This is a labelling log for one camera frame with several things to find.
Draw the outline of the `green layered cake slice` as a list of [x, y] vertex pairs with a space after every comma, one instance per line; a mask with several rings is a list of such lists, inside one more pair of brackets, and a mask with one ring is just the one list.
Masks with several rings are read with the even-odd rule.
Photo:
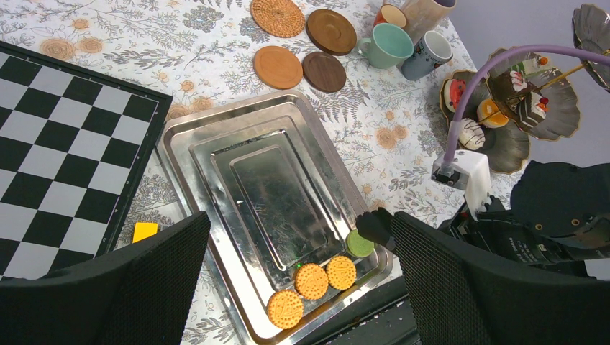
[[549, 60], [547, 57], [533, 57], [517, 63], [514, 66], [514, 69], [522, 75], [534, 75], [541, 73], [548, 63]]

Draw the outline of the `orange waffle cookie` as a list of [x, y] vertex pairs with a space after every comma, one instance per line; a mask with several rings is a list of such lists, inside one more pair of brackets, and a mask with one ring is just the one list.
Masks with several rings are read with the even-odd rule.
[[305, 299], [318, 300], [325, 295], [329, 280], [322, 267], [308, 263], [297, 270], [294, 286]]

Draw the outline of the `chocolate cake slice pink topping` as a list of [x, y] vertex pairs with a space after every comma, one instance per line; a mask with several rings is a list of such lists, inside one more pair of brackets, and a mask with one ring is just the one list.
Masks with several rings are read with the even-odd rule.
[[501, 100], [516, 96], [529, 87], [528, 80], [518, 71], [508, 70], [495, 77], [494, 90]]

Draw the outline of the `chocolate cake slice with cherry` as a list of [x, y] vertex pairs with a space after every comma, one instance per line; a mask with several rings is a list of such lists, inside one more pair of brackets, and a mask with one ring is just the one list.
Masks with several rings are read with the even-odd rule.
[[517, 124], [523, 129], [532, 129], [546, 118], [549, 99], [537, 92], [529, 92], [516, 106]]

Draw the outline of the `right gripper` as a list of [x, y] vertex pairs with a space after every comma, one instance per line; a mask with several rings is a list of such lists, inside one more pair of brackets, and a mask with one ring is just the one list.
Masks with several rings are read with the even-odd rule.
[[515, 262], [585, 277], [586, 260], [609, 258], [609, 164], [531, 161], [509, 208], [492, 196], [472, 217], [462, 205], [439, 230]]

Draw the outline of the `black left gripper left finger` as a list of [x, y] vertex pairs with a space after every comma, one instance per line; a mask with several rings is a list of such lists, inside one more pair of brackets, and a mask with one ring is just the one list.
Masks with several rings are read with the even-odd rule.
[[211, 222], [161, 232], [36, 280], [1, 284], [3, 344], [179, 344]]

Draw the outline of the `red frosted donut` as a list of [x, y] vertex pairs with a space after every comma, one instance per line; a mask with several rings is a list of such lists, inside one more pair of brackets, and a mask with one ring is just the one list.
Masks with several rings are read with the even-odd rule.
[[459, 106], [460, 99], [466, 88], [466, 83], [462, 79], [449, 79], [442, 89], [445, 106], [453, 113]]

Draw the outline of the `green macaron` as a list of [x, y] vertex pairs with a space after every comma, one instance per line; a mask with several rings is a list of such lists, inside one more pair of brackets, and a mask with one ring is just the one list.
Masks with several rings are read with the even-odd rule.
[[365, 258], [375, 250], [375, 244], [359, 235], [357, 230], [353, 230], [347, 235], [345, 243], [347, 251], [358, 258]]

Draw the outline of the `white chocolate striped donut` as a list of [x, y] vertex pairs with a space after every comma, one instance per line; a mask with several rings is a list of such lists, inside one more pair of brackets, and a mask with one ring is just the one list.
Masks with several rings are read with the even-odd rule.
[[453, 131], [458, 130], [457, 142], [467, 150], [476, 151], [481, 149], [486, 143], [485, 134], [481, 125], [468, 118], [461, 119], [459, 123], [450, 122], [449, 138], [453, 138]]

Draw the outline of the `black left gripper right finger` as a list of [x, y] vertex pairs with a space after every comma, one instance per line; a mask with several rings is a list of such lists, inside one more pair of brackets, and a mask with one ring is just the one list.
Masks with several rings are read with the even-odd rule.
[[513, 262], [409, 214], [391, 231], [423, 344], [607, 344], [609, 283]]

